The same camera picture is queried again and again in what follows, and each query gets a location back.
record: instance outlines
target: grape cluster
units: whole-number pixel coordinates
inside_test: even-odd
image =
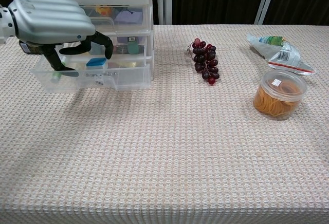
[[[193,61],[194,67],[198,73],[202,73],[202,78],[207,80],[210,85],[216,82],[216,79],[220,78],[218,74],[218,68],[216,67],[218,61],[216,58],[216,47],[206,42],[200,41],[199,38],[192,43],[193,53],[195,54]]]

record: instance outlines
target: purple object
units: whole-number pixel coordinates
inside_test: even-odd
[[[121,11],[114,19],[116,25],[141,25],[143,23],[143,13],[137,11]],[[137,37],[137,43],[140,43],[141,37]],[[119,37],[118,43],[128,43],[128,37]]]

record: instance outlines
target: red stripe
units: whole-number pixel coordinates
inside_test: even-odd
[[[284,65],[284,64],[280,64],[280,63],[276,63],[276,62],[271,62],[271,61],[268,62],[268,64],[277,65],[277,66],[284,66],[284,67],[296,69],[296,70],[299,70],[299,71],[305,71],[305,72],[311,72],[311,73],[314,73],[315,72],[315,71],[306,70],[306,69],[299,68],[299,67],[287,66],[287,65]]]

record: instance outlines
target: label sticker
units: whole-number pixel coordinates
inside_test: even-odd
[[[272,85],[275,85],[276,87],[278,87],[281,84],[281,81],[278,79],[274,79],[274,81],[272,82]]]

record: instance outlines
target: plastic drawer organizer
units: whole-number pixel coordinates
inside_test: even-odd
[[[114,44],[110,60],[104,47],[92,43],[90,52],[61,55],[61,61],[76,69],[78,77],[54,71],[41,57],[31,72],[46,92],[69,93],[81,88],[112,87],[116,90],[144,89],[151,86],[154,68],[152,0],[75,0],[90,17],[96,29]],[[74,47],[79,43],[58,46]]]

